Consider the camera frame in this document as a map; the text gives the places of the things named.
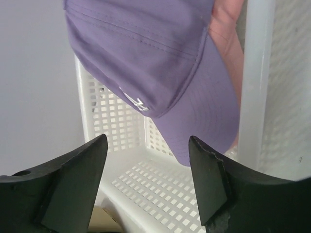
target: purple baseball cap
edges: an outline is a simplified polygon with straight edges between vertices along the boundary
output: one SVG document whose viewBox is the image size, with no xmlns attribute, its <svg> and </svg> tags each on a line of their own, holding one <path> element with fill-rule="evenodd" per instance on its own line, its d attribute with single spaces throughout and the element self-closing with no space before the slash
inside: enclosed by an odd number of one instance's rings
<svg viewBox="0 0 311 233">
<path fill-rule="evenodd" d="M 239 127 L 228 71 L 208 34 L 213 0 L 66 0 L 71 46 L 117 96 L 150 117 L 178 162 L 197 136 L 225 153 Z"/>
</svg>

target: cap brim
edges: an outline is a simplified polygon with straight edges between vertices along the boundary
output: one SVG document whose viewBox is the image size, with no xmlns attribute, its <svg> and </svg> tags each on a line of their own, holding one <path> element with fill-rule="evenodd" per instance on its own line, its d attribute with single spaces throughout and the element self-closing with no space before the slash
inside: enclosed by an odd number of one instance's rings
<svg viewBox="0 0 311 233">
<path fill-rule="evenodd" d="M 219 153 L 234 142 L 239 106 L 225 65 L 208 35 L 197 71 L 176 105 L 153 121 L 178 162 L 190 166 L 188 142 L 197 136 Z"/>
</svg>

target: white plastic basket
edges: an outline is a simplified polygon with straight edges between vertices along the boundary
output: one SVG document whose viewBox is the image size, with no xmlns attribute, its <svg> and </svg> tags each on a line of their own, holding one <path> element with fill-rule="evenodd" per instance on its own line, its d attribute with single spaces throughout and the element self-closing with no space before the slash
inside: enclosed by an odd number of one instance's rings
<svg viewBox="0 0 311 233">
<path fill-rule="evenodd" d="M 293 180 L 311 174 L 309 10 L 309 0 L 249 0 L 247 10 L 235 159 Z M 150 119 L 76 64 L 85 139 L 104 133 L 109 143 L 97 203 L 108 198 L 126 232 L 205 232 L 190 168 L 177 163 Z"/>
</svg>

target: cap seam stitching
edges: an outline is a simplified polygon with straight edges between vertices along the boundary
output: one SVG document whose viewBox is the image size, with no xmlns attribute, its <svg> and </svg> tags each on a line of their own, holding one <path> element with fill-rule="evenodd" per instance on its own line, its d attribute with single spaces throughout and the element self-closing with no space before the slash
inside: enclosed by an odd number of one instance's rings
<svg viewBox="0 0 311 233">
<path fill-rule="evenodd" d="M 195 61 L 194 61 L 193 65 L 192 65 L 192 68 L 191 68 L 190 72 L 188 73 L 187 77 L 189 77 L 189 75 L 190 75 L 192 72 L 194 72 L 194 73 L 193 73 L 193 77 L 194 77 L 194 75 L 195 75 L 195 73 L 196 73 L 196 71 L 194 71 L 194 69 L 195 69 L 195 68 L 198 69 L 198 66 L 195 66 L 195 65 L 198 63 L 198 55 L 199 55 L 199 51 L 200 51 L 201 45 L 202 45 L 203 41 L 206 41 L 206 38 L 207 38 L 208 36 L 209 36 L 209 35 L 208 35 L 208 33 L 207 33 L 207 28 L 204 27 L 203 30 L 202 30 L 202 36 L 201 36 L 201 40 L 200 40 L 200 43 L 199 43 L 199 46 L 198 46 L 198 50 L 197 50 L 197 54 L 196 54 L 196 57 L 195 57 Z M 203 46 L 203 48 L 202 48 L 202 53 L 201 53 L 200 59 L 201 59 L 201 57 L 203 56 L 202 54 L 203 54 L 203 52 L 204 52 L 204 46 Z M 187 80 L 187 79 L 185 79 L 185 80 L 183 81 L 182 86 L 185 85 L 186 80 Z M 162 117 L 163 115 L 167 114 L 172 108 L 174 108 L 174 106 L 178 103 L 177 99 L 179 100 L 179 99 L 185 94 L 185 91 L 187 90 L 187 88 L 188 88 L 188 87 L 185 88 L 185 90 L 184 90 L 184 92 L 183 92 L 182 95 L 179 94 L 179 93 L 180 93 L 180 90 L 178 90 L 178 91 L 177 91 L 177 94 L 174 96 L 174 98 L 173 98 L 173 100 L 172 100 L 173 105 L 172 105 L 168 110 L 166 110 L 165 112 L 159 114 L 156 118 Z"/>
<path fill-rule="evenodd" d="M 78 17 L 78 16 L 77 16 L 76 14 L 74 14 L 73 12 L 71 12 L 71 14 L 72 14 L 74 17 L 77 17 L 78 19 L 80 19 L 80 20 L 82 20 L 82 21 L 84 21 L 84 22 L 90 23 L 90 24 L 92 24 L 92 25 L 94 25 L 94 26 L 102 27 L 102 28 L 105 28 L 106 30 L 110 30 L 110 31 L 112 31 L 112 32 L 114 32 L 114 33 L 118 33 L 118 34 L 121 34 L 121 35 L 123 35 L 123 36 L 129 37 L 129 38 L 131 38 L 131 39 L 133 39 L 133 40 L 135 40 L 135 41 L 138 41 L 138 42 L 140 42 L 140 43 L 142 43 L 142 44 L 146 44 L 146 45 L 148 45 L 148 46 L 151 46 L 151 47 L 156 48 L 156 49 L 158 49 L 158 50 L 164 51 L 164 52 L 166 52 L 166 53 L 168 53 L 168 54 L 171 54 L 171 55 L 174 55 L 174 56 L 176 56 L 176 57 L 180 57 L 180 58 L 186 59 L 186 60 L 188 60 L 188 61 L 192 61 L 192 62 L 195 61 L 195 60 L 193 60 L 193 59 L 190 59 L 190 58 L 187 58 L 187 57 L 183 57 L 183 56 L 180 56 L 180 55 L 178 55 L 178 54 L 169 52 L 169 51 L 164 50 L 164 49 L 162 49 L 162 48 L 159 48 L 159 47 L 157 47 L 157 46 L 155 46 L 155 45 L 148 44 L 148 43 L 146 43 L 146 42 L 144 42 L 144 41 L 141 41 L 141 40 L 138 40 L 138 39 L 136 39 L 136 38 L 134 38 L 134 37 L 132 37 L 132 36 L 129 36 L 129 35 L 123 34 L 123 33 L 121 33 L 121 32 L 115 31 L 115 30 L 113 30 L 113 29 L 107 28 L 107 27 L 105 27 L 105 26 L 103 26 L 103 25 L 98 25 L 98 24 L 96 24 L 96 23 L 94 23 L 94 22 L 90 22 L 90 21 L 88 21 L 88 20 L 85 20 L 85 19 L 83 19 L 83 18 L 81 18 L 81 17 Z"/>
<path fill-rule="evenodd" d="M 70 3 L 73 4 L 73 5 L 79 6 L 79 7 L 83 8 L 83 9 L 86 9 L 86 10 L 88 10 L 88 11 L 90 11 L 90 12 L 99 14 L 99 15 L 104 16 L 104 17 L 107 17 L 107 18 L 114 19 L 114 20 L 116 20 L 116 21 L 125 23 L 125 24 L 127 24 L 127 25 L 129 25 L 129 26 L 131 26 L 131 27 L 138 28 L 138 29 L 142 29 L 143 31 L 146 31 L 146 32 L 151 33 L 151 34 L 156 35 L 156 36 L 159 36 L 159 37 L 161 37 L 161 38 L 163 38 L 163 39 L 166 39 L 166 40 L 168 40 L 168 41 L 174 42 L 174 43 L 179 44 L 179 45 L 183 45 L 181 42 L 178 42 L 178 41 L 175 41 L 175 40 L 171 40 L 171 39 L 166 38 L 166 37 L 164 37 L 164 36 L 162 36 L 162 35 L 159 35 L 159 34 L 156 34 L 156 33 L 154 33 L 154 32 L 151 32 L 151 31 L 149 31 L 149 30 L 147 30 L 147 29 L 145 29 L 145 28 L 143 28 L 143 27 L 139 27 L 139 26 L 137 26 L 137 25 L 131 24 L 130 22 L 127 22 L 127 21 L 124 21 L 124 20 L 120 20 L 120 19 L 118 19 L 118 18 L 115 18 L 115 17 L 109 16 L 109 15 L 106 15 L 106 14 L 103 14 L 103 13 L 100 13 L 100 12 L 97 12 L 97 11 L 94 11 L 94 10 L 91 10 L 91 9 L 88 9 L 88 8 L 86 8 L 86 7 L 84 7 L 84 6 L 81 6 L 81 5 L 79 5 L 79 4 L 76 4 L 75 2 L 72 2 L 72 1 L 70 1 L 70 0 L 69 0 L 68 2 L 70 2 Z M 190 47 L 186 47 L 186 46 L 185 46 L 185 48 L 190 49 L 191 51 L 195 51 L 194 49 L 192 49 L 192 48 L 190 48 Z"/>
<path fill-rule="evenodd" d="M 160 44 L 160 45 L 162 45 L 162 46 L 165 46 L 165 47 L 170 48 L 170 49 L 172 49 L 172 50 L 181 52 L 181 53 L 186 54 L 186 55 L 188 55 L 188 56 L 191 56 L 191 57 L 194 57 L 194 56 L 195 56 L 195 55 L 193 55 L 193 54 L 191 54 L 191 53 L 184 52 L 184 51 L 181 51 L 181 50 L 172 48 L 172 47 L 170 47 L 170 46 L 168 46 L 168 45 L 162 44 L 162 43 L 160 43 L 160 42 L 158 42 L 158 41 L 155 41 L 155 40 L 153 40 L 153 39 L 150 39 L 150 38 L 148 38 L 148 37 L 146 37 L 146 36 L 144 36 L 144 35 L 141 35 L 141 34 L 139 34 L 139 33 L 133 32 L 133 31 L 131 31 L 131 30 L 129 30 L 129 29 L 126 29 L 126 28 L 124 28 L 124 27 L 115 25 L 115 24 L 113 24 L 113 23 L 110 23 L 110 22 L 101 20 L 101 19 L 96 18 L 96 17 L 92 17 L 92 16 L 90 16 L 90 15 L 83 14 L 82 12 L 78 12 L 77 10 L 75 10 L 74 8 L 72 8 L 72 7 L 70 7 L 70 6 L 68 6 L 68 10 L 73 10 L 73 11 L 75 11 L 75 12 L 81 14 L 81 15 L 84 15 L 84 16 L 86 16 L 86 17 L 89 17 L 89 18 L 92 18 L 92 19 L 95 19 L 95 20 L 98 20 L 98 21 L 100 21 L 100 22 L 102 22 L 102 23 L 110 24 L 110 25 L 112 25 L 112 26 L 114 26 L 114 27 L 117 27 L 117 28 L 123 29 L 123 30 L 125 30 L 125 31 L 128 31 L 128 32 L 131 32 L 131 33 L 140 35 L 140 36 L 142 36 L 142 37 L 144 37 L 144 38 L 146 38 L 146 39 L 152 41 L 153 43 L 154 43 L 154 42 L 155 42 L 155 43 L 158 43 L 158 44 Z"/>
</svg>

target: white wall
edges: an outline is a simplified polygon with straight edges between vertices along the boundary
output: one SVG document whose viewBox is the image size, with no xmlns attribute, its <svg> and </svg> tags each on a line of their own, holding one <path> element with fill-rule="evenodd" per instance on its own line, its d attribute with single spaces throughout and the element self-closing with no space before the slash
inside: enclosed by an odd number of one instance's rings
<svg viewBox="0 0 311 233">
<path fill-rule="evenodd" d="M 84 142 L 62 0 L 1 0 L 0 175 Z"/>
</svg>

